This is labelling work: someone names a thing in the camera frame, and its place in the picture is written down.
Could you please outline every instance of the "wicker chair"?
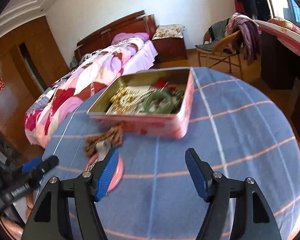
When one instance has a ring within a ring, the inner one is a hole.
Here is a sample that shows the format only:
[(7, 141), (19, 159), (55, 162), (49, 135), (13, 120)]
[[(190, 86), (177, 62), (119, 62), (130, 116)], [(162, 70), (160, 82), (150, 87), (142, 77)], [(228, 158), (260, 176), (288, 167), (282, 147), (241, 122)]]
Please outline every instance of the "wicker chair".
[[(203, 44), (206, 41), (210, 41), (210, 38), (211, 38), (210, 32), (207, 31), (205, 33), (204, 37), (203, 37)], [(229, 43), (231, 43), (233, 41), (236, 41), (240, 38), (242, 38), (242, 33), (241, 33), (241, 31), (237, 31), (237, 32), (231, 34), (230, 36), (228, 36), (226, 38), (223, 38), (222, 40), (218, 41), (212, 51), (200, 49), (200, 48), (197, 47), (196, 50), (198, 51), (199, 66), (201, 66), (201, 61), (200, 61), (201, 57), (206, 58), (207, 68), (212, 68), (215, 65), (219, 64), (220, 62), (226, 62), (226, 63), (229, 63), (229, 72), (230, 73), (232, 73), (232, 68), (231, 68), (232, 65), (235, 65), (235, 66), (240, 68), (240, 76), (241, 76), (241, 79), (243, 80), (242, 66), (241, 66), (241, 60), (240, 60), (239, 53), (229, 54), (229, 53), (224, 52), (224, 49), (227, 48), (227, 45)], [(239, 65), (231, 63), (231, 57), (233, 57), (235, 55), (237, 55), (237, 57), (238, 57)], [(219, 59), (219, 58), (214, 58), (214, 57), (211, 57), (211, 56), (224, 57), (224, 58)], [(216, 60), (218, 60), (218, 62), (213, 64), (212, 66), (208, 66), (209, 59), (216, 59)]]

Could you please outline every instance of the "table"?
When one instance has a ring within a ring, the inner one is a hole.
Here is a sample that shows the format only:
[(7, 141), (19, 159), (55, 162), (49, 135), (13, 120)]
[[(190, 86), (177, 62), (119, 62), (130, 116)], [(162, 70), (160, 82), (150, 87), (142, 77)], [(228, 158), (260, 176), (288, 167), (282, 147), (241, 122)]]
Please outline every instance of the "table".
[[(192, 68), (195, 92), (187, 134), (180, 140), (125, 134), (118, 148), (124, 176), (96, 204), (110, 240), (190, 239), (199, 232), (208, 204), (195, 190), (185, 164), (193, 147), (213, 170), (228, 178), (253, 177), (286, 240), (300, 212), (300, 152), (292, 129), (277, 106), (249, 84), (218, 71)], [(83, 146), (103, 132), (87, 117), (101, 92), (83, 102), (58, 127), (43, 159), (56, 155), (52, 176), (77, 177), (88, 161)], [(224, 239), (230, 236), (230, 202)], [(74, 201), (69, 200), (74, 239), (81, 239)]]

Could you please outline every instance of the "white wall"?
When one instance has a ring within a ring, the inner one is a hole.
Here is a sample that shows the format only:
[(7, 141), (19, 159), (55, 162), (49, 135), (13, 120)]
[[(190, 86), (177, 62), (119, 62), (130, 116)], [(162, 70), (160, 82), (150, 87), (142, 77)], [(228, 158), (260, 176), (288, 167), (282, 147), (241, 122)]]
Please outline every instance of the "white wall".
[(186, 48), (202, 44), (211, 24), (234, 13), (234, 0), (57, 0), (46, 17), (67, 64), (76, 44), (95, 30), (128, 14), (145, 10), (157, 25), (183, 24)]

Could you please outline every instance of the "floral pillow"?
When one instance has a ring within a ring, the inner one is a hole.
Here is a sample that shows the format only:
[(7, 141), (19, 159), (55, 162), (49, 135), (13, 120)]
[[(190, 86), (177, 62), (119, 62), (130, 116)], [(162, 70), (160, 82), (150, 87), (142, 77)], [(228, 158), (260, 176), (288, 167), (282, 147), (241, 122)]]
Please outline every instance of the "floral pillow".
[(268, 20), (269, 23), (273, 23), (275, 25), (278, 25), (280, 27), (284, 27), (287, 28), (288, 30), (291, 30), (297, 34), (300, 35), (300, 28), (296, 25), (294, 25), (292, 22), (286, 20), (286, 19), (282, 19), (282, 18), (273, 18)]
[(152, 40), (165, 38), (183, 38), (184, 26), (181, 24), (159, 25)]

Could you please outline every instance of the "metal screw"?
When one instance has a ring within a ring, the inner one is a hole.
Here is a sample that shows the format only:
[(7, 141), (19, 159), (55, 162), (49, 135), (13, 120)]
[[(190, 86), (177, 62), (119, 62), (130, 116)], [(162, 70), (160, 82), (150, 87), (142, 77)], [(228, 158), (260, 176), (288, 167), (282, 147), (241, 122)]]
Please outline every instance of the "metal screw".
[(49, 179), (49, 182), (52, 183), (52, 184), (56, 183), (57, 181), (58, 181), (57, 177), (52, 177), (52, 178)]
[(255, 183), (255, 180), (253, 178), (247, 178), (247, 182), (249, 184), (254, 184)]
[(222, 173), (221, 172), (214, 172), (213, 173), (213, 177), (217, 178), (217, 179), (220, 179), (222, 177)]
[(82, 177), (84, 177), (84, 178), (88, 178), (90, 176), (91, 176), (91, 172), (90, 171), (85, 171), (85, 172), (82, 173)]

